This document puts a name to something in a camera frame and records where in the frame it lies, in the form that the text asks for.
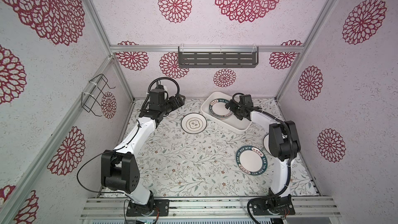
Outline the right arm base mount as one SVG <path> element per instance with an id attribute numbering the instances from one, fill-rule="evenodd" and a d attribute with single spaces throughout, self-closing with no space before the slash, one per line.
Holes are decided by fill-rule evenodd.
<path id="1" fill-rule="evenodd" d="M 252 210 L 255 216 L 260 215 L 295 215 L 292 203 L 292 196 L 275 197 L 269 199 L 253 199 L 251 201 Z"/>

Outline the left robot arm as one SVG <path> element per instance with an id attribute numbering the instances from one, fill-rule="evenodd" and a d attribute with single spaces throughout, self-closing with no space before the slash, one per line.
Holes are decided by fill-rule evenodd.
<path id="1" fill-rule="evenodd" d="M 124 194 L 134 204 L 153 208 L 153 193 L 140 183 L 136 156 L 163 118 L 184 106 L 185 99 L 180 93 L 168 96 L 162 87 L 147 94 L 132 131 L 114 150 L 101 155 L 103 187 Z"/>

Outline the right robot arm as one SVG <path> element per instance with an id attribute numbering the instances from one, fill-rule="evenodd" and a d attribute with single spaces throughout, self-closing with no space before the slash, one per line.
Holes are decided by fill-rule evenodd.
<path id="1" fill-rule="evenodd" d="M 291 168 L 301 151 L 296 124 L 293 121 L 281 120 L 260 107 L 255 107 L 249 94 L 234 94 L 237 95 L 239 101 L 232 98 L 226 103 L 226 109 L 237 119 L 247 119 L 268 130 L 266 150 L 279 163 L 267 198 L 287 197 L 290 195 Z"/>

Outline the green clover plate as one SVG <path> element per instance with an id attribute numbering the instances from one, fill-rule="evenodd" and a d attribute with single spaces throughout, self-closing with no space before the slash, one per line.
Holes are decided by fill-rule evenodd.
<path id="1" fill-rule="evenodd" d="M 190 113 L 181 120 L 181 128 L 188 134 L 199 134 L 207 127 L 206 118 L 199 113 Z"/>

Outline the green rim lettered plate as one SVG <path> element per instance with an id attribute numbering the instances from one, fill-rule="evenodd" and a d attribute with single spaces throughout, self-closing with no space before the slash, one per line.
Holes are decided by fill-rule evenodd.
<path id="1" fill-rule="evenodd" d="M 235 154 L 235 160 L 244 173 L 252 176 L 263 174 L 268 167 L 266 155 L 259 148 L 251 145 L 239 148 Z"/>
<path id="2" fill-rule="evenodd" d="M 209 113 L 217 119 L 227 119 L 233 115 L 233 112 L 226 108 L 229 100 L 218 98 L 210 102 Z"/>

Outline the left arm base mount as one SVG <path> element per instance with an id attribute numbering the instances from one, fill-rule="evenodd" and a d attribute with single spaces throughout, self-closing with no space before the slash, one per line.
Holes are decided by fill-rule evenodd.
<path id="1" fill-rule="evenodd" d="M 150 199 L 146 205 L 129 202 L 126 217 L 164 217 L 168 216 L 169 199 Z"/>

